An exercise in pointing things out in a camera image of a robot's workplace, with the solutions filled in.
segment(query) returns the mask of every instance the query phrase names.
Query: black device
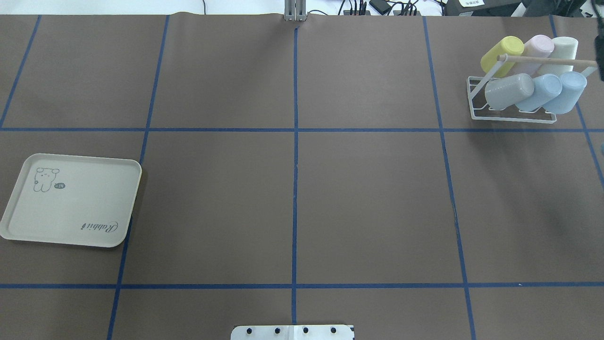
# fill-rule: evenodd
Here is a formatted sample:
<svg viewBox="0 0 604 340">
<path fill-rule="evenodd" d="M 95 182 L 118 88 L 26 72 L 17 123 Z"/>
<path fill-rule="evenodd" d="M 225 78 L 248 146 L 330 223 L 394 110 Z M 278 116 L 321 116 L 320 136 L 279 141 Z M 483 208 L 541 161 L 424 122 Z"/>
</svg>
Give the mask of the black device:
<svg viewBox="0 0 604 340">
<path fill-rule="evenodd" d="M 459 0 L 449 0 L 445 5 L 445 15 L 458 16 L 471 11 L 472 16 L 511 16 L 521 2 L 522 0 L 484 0 L 484 5 L 463 7 Z"/>
<path fill-rule="evenodd" d="M 559 15 L 582 18 L 581 6 L 585 0 L 522 0 L 526 7 L 523 16 Z"/>
<path fill-rule="evenodd" d="M 598 35 L 594 45 L 596 46 L 596 62 L 600 70 L 600 80 L 604 82 L 604 37 Z"/>
<path fill-rule="evenodd" d="M 392 8 L 385 0 L 371 0 L 369 4 L 381 15 L 388 13 Z"/>
<path fill-rule="evenodd" d="M 344 15 L 355 15 L 355 11 L 352 10 L 344 10 Z M 361 13 L 361 14 L 357 14 L 357 15 L 371 15 L 371 12 L 366 12 L 365 14 Z"/>
<path fill-rule="evenodd" d="M 421 16 L 422 14 L 421 14 L 421 12 L 419 12 L 417 9 L 415 9 L 415 10 L 413 10 L 413 11 L 409 11 L 409 12 L 407 12 L 407 13 L 402 13 L 402 11 L 397 11 L 397 10 L 395 10 L 395 11 L 394 11 L 394 15 L 395 15 L 395 16 L 399 16 L 399 15 L 402 15 L 402 16 L 405 16 L 405 15 L 407 15 L 407 16 L 414 16 L 414 15 L 416 15 L 416 16 Z"/>
</svg>

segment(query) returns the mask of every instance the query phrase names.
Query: wooden dowel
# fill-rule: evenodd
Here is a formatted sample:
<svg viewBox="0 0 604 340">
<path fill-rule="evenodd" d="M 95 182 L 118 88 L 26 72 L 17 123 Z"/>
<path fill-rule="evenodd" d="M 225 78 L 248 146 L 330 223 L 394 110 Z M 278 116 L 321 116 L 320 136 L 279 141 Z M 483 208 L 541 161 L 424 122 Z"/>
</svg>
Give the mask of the wooden dowel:
<svg viewBox="0 0 604 340">
<path fill-rule="evenodd" d="M 497 61 L 505 60 L 506 54 L 497 56 Z M 572 65 L 577 67 L 598 67 L 598 64 L 592 60 L 575 60 L 575 59 L 551 59 L 537 57 L 521 57 L 507 55 L 509 62 L 534 62 L 537 64 L 555 64 L 555 65 Z"/>
</svg>

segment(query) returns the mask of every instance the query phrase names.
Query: white wire rack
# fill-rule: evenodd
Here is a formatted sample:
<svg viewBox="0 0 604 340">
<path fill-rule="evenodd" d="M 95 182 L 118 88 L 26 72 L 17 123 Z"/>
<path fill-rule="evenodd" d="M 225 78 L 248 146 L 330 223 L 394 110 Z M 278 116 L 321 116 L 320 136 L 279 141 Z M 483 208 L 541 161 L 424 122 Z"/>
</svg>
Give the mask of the white wire rack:
<svg viewBox="0 0 604 340">
<path fill-rule="evenodd" d="M 484 97 L 484 86 L 493 78 L 493 75 L 506 62 L 531 62 L 538 64 L 556 64 L 556 65 L 572 65 L 574 67 L 585 67 L 581 72 L 585 77 L 596 71 L 597 64 L 591 60 L 574 60 L 574 59 L 550 59 L 550 58 L 535 58 L 509 56 L 502 54 L 497 56 L 497 62 L 487 72 L 484 77 L 468 77 L 466 81 L 467 102 L 470 106 L 470 115 L 475 120 L 502 120 L 506 122 L 527 122 L 527 123 L 545 123 L 552 124 L 557 121 L 556 115 L 547 112 L 543 108 L 538 108 L 531 112 L 520 111 L 516 106 L 511 105 L 503 110 L 493 110 Z"/>
</svg>

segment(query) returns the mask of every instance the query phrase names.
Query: table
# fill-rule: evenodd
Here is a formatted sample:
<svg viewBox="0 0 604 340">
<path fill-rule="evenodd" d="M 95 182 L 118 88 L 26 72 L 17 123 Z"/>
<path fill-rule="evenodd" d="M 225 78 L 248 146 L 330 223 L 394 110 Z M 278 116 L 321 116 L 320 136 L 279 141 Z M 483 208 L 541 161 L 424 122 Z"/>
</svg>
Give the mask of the table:
<svg viewBox="0 0 604 340">
<path fill-rule="evenodd" d="M 553 125 L 472 121 L 505 35 L 593 19 L 1 16 L 0 209 L 36 152 L 144 169 L 113 249 L 0 240 L 0 338 L 604 333 L 604 89 Z"/>
</svg>

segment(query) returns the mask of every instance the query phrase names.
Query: light blue cup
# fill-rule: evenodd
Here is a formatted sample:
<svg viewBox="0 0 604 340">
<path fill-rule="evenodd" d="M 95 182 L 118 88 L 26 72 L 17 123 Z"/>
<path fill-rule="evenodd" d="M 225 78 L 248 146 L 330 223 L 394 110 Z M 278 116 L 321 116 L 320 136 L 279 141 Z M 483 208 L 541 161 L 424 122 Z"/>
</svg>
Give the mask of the light blue cup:
<svg viewBox="0 0 604 340">
<path fill-rule="evenodd" d="M 544 74 L 534 78 L 533 83 L 535 83 L 533 95 L 522 102 L 516 103 L 516 107 L 521 111 L 534 111 L 562 92 L 562 81 L 554 74 Z"/>
<path fill-rule="evenodd" d="M 560 80 L 562 81 L 560 95 L 543 105 L 553 114 L 564 114 L 572 110 L 587 86 L 587 79 L 578 72 L 564 72 L 560 75 Z"/>
</svg>

